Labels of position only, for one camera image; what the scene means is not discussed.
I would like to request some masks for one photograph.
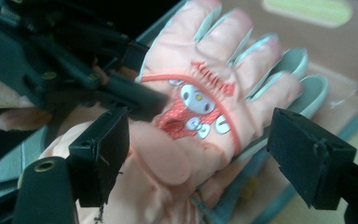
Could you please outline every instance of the cartoon print glove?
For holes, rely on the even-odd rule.
[[[289,74],[268,77],[282,57],[276,35],[246,48],[251,20],[233,9],[215,21],[220,10],[216,0],[189,1],[151,46],[138,78],[172,99],[155,124],[185,145],[198,139],[221,151],[225,166],[262,133],[274,107],[297,98],[300,85]]]

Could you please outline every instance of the cartoon face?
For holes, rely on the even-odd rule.
[[[180,95],[185,106],[198,114],[209,114],[215,108],[214,101],[193,85],[185,84],[180,91]]]

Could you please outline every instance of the pink glove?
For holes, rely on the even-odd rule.
[[[268,77],[282,57],[276,35],[245,49],[251,21],[234,9],[211,28],[220,8],[216,0],[189,1],[148,51],[139,78],[171,100],[153,123],[130,123],[130,154],[104,223],[200,222],[191,200],[196,188],[262,133],[274,107],[297,98],[295,77]],[[87,127],[76,126],[43,156],[66,157]],[[78,208],[78,214],[81,223],[94,223],[101,212]]]

